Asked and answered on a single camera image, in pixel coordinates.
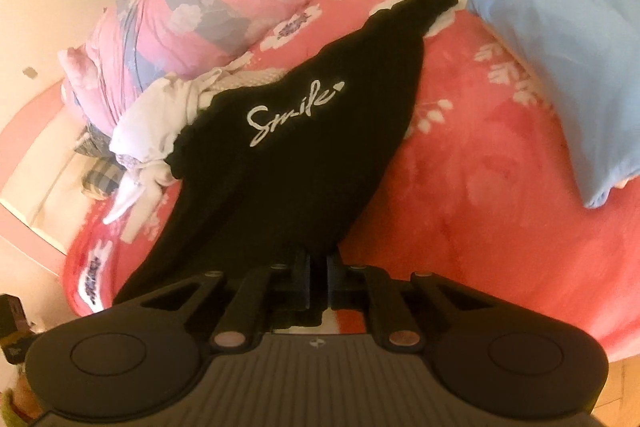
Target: white cloth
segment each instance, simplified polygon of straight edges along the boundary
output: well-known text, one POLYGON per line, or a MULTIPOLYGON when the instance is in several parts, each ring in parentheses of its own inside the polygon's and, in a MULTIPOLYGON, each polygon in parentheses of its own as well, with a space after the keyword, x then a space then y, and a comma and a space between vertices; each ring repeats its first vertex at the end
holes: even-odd
POLYGON ((216 68, 198 78, 184 81, 164 77, 156 80, 125 111, 111 137, 109 149, 129 156, 137 165, 123 176, 105 225, 131 213, 121 240, 131 243, 162 198, 162 187, 175 183, 164 161, 174 151, 178 134, 211 104, 213 97, 227 89, 261 86, 281 79, 285 70, 229 73, 216 68))

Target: ribbed surface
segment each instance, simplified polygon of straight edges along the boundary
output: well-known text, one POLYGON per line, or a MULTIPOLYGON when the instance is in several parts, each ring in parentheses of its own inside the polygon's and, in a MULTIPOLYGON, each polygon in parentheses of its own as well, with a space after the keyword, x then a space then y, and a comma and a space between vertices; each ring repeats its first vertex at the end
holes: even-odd
MULTIPOLYGON (((38 427, 78 427, 44 419, 38 427)), ((524 423, 449 394, 411 355, 369 335, 266 335, 250 353, 216 359, 180 403, 121 427, 597 427, 587 415, 524 423)))

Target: black device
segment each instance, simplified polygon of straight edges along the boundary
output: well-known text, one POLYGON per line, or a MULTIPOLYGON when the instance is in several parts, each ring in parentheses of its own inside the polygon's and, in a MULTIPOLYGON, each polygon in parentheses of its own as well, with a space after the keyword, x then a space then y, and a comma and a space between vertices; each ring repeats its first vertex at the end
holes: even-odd
POLYGON ((13 295, 0 295, 0 347, 7 362, 24 363, 27 351, 38 337, 31 331, 20 299, 13 295))
POLYGON ((599 426, 607 371, 577 328, 338 254, 185 280, 45 333, 26 362, 38 427, 599 426), (367 332, 272 332, 327 306, 367 332))

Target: red bedspread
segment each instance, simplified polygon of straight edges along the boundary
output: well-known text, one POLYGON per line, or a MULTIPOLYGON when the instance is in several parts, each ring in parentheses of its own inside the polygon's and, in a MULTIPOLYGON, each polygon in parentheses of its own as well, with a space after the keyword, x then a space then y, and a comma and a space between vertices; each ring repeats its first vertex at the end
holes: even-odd
MULTIPOLYGON (((252 50, 250 69, 291 68, 395 0, 312 0, 252 50)), ((444 15, 428 47, 412 126, 341 245, 395 278, 426 269, 589 331, 611 360, 640 353, 640 182, 586 210, 559 121, 480 21, 444 15)), ((64 282, 76 311, 110 305, 170 214, 172 187, 132 245, 98 203, 64 282)))

